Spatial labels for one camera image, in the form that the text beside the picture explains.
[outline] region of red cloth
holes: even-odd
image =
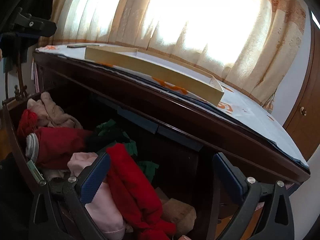
[[[106,152],[111,158],[107,181],[113,200],[124,219],[139,229],[138,240],[169,240],[176,226],[160,218],[160,199],[124,145],[117,143]]]
[[[39,141],[36,164],[51,170],[67,170],[73,153],[85,150],[84,139],[92,131],[67,127],[40,127],[35,131]]]
[[[25,140],[26,137],[37,129],[38,116],[36,113],[25,109],[19,121],[17,136],[20,140]]]

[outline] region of metal door handle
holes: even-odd
[[[307,115],[307,110],[304,109],[304,107],[301,107],[301,108],[300,108],[300,114],[306,116],[306,115]]]

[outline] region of beige curtain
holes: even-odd
[[[268,109],[304,33],[303,0],[54,0],[54,37],[103,42],[193,65]]]

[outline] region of silver bolt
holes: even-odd
[[[40,182],[39,182],[39,185],[42,187],[42,186],[44,186],[44,185],[46,185],[47,184],[47,182],[45,181],[45,179],[43,179],[43,180],[41,180]]]
[[[284,186],[284,183],[283,183],[283,181],[281,181],[281,180],[278,180],[278,181],[277,181],[277,184],[278,184],[279,187],[283,187],[283,186]]]
[[[71,176],[71,177],[69,177],[68,181],[69,181],[70,183],[74,183],[74,182],[77,181],[77,177]]]
[[[251,183],[251,184],[256,183],[256,179],[253,178],[253,177],[248,177],[248,178],[247,178],[247,181],[248,181],[249,183]]]

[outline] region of door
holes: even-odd
[[[308,160],[320,143],[320,30],[311,20],[308,68],[284,128]]]

